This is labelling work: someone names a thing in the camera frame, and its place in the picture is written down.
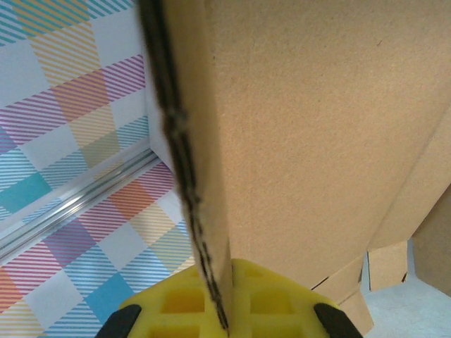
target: plaid wallpaper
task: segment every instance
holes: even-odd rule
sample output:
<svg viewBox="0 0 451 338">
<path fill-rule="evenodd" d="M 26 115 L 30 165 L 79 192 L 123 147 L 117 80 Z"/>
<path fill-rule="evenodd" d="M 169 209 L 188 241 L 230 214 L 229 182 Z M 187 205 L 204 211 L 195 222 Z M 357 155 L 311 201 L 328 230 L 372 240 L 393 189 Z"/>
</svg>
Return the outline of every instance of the plaid wallpaper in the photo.
<svg viewBox="0 0 451 338">
<path fill-rule="evenodd" d="M 0 1 L 0 236 L 149 146 L 135 16 L 128 0 Z"/>
<path fill-rule="evenodd" d="M 0 267 L 2 337 L 93 337 L 119 304 L 194 263 L 160 161 Z"/>
</svg>

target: brown cardboard surface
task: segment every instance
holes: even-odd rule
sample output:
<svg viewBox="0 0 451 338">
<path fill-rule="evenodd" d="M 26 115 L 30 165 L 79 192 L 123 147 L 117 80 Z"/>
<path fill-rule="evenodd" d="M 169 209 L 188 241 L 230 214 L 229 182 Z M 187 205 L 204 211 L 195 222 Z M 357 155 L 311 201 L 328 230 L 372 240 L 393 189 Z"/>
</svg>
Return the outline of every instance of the brown cardboard surface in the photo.
<svg viewBox="0 0 451 338">
<path fill-rule="evenodd" d="M 451 107 L 434 129 L 424 151 L 402 185 L 369 249 L 412 236 L 451 183 Z"/>
<path fill-rule="evenodd" d="M 232 264 L 202 1 L 141 1 L 175 178 L 199 273 L 228 329 Z"/>
<path fill-rule="evenodd" d="M 313 290 L 336 303 L 341 303 L 355 292 L 362 278 L 362 267 L 363 257 L 358 257 L 313 287 Z"/>
<path fill-rule="evenodd" d="M 416 275 L 451 296 L 451 187 L 414 233 Z"/>
<path fill-rule="evenodd" d="M 340 307 L 346 312 L 347 317 L 354 323 L 362 335 L 367 334 L 373 328 L 373 319 L 371 318 L 360 288 L 349 298 L 345 299 L 340 304 Z"/>
<path fill-rule="evenodd" d="M 391 287 L 407 277 L 407 241 L 368 252 L 369 288 Z"/>
<path fill-rule="evenodd" d="M 449 106 L 451 2 L 206 7 L 232 255 L 313 286 L 364 254 Z"/>
</svg>

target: cardboard corner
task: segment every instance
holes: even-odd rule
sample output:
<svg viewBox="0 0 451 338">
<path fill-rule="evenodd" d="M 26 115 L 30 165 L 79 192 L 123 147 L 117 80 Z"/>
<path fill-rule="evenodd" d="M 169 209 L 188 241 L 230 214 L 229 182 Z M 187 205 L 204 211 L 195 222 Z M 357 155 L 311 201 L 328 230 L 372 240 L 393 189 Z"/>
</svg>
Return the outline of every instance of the cardboard corner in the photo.
<svg viewBox="0 0 451 338">
<path fill-rule="evenodd" d="M 333 275 L 312 288 L 336 303 L 355 293 L 362 278 L 363 257 L 357 257 Z"/>
<path fill-rule="evenodd" d="M 373 318 L 360 288 L 339 305 L 363 336 L 373 328 Z"/>
<path fill-rule="evenodd" d="M 407 278 L 407 241 L 368 252 L 371 291 L 392 287 Z"/>
</svg>

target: yellow foam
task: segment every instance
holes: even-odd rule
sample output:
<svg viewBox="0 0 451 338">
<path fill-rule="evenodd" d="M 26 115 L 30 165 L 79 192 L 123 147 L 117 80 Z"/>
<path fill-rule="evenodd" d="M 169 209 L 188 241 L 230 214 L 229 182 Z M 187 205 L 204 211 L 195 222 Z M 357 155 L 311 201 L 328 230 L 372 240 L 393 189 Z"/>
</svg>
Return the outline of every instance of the yellow foam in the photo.
<svg viewBox="0 0 451 338">
<path fill-rule="evenodd" d="M 328 338 L 314 312 L 329 299 L 277 273 L 233 259 L 230 338 Z M 129 338 L 226 338 L 204 283 L 192 266 L 134 295 L 121 308 L 142 311 Z"/>
</svg>

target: floor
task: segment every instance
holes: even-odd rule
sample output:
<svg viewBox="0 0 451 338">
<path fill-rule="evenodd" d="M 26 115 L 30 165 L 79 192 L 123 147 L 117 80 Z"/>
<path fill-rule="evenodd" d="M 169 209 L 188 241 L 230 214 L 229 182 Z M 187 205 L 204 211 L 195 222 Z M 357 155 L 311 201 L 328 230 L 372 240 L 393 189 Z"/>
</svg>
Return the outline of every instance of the floor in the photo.
<svg viewBox="0 0 451 338">
<path fill-rule="evenodd" d="M 157 161 L 0 267 L 1 336 L 93 337 L 123 300 L 192 262 L 173 176 Z M 390 289 L 370 293 L 363 276 L 376 324 L 366 338 L 451 337 L 451 298 L 412 262 Z"/>
</svg>

